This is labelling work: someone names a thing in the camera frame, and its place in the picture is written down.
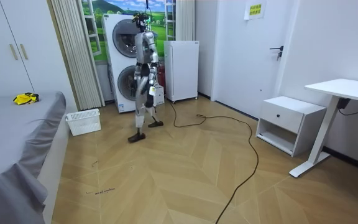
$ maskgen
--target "white nightstand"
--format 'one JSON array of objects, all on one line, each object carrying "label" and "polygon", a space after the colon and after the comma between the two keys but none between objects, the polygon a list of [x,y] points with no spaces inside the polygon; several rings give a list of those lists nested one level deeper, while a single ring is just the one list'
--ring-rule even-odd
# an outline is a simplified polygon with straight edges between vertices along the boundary
[{"label": "white nightstand", "polygon": [[325,107],[286,96],[265,100],[256,136],[296,156],[313,147],[325,112]]}]

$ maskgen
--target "white wardrobe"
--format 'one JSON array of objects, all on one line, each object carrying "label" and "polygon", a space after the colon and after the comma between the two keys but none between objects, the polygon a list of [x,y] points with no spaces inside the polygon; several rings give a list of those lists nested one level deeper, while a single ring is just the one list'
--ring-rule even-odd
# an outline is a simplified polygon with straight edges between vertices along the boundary
[{"label": "white wardrobe", "polygon": [[0,96],[61,91],[76,111],[46,0],[0,0]]}]

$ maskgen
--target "white basket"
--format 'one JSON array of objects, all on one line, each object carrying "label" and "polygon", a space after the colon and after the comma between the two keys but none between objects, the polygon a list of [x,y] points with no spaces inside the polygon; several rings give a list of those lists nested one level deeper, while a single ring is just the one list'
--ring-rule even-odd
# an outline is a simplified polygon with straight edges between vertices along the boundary
[{"label": "white basket", "polygon": [[73,136],[99,131],[100,126],[99,109],[68,113],[66,121]]}]

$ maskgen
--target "white wall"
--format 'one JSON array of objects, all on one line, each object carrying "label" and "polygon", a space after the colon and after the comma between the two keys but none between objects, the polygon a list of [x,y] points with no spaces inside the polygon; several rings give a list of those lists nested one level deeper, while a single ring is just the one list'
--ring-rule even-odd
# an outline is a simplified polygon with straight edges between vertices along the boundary
[{"label": "white wall", "polygon": [[[301,0],[287,52],[280,94],[327,106],[328,95],[303,86],[358,80],[358,1]],[[352,100],[345,112],[354,111],[358,101]],[[337,114],[326,146],[358,160],[358,114]]]},{"label": "white wall", "polygon": [[200,41],[198,91],[211,96],[218,2],[196,0],[195,4],[196,40]]}]

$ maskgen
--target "stacked washer dryer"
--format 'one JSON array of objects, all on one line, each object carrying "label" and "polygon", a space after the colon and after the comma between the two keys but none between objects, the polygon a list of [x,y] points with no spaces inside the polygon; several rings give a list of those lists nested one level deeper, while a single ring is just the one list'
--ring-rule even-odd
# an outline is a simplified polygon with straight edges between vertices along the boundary
[{"label": "stacked washer dryer", "polygon": [[121,14],[104,14],[103,29],[109,79],[118,112],[134,111],[131,83],[136,65],[135,35],[139,29],[132,23],[132,16]]}]

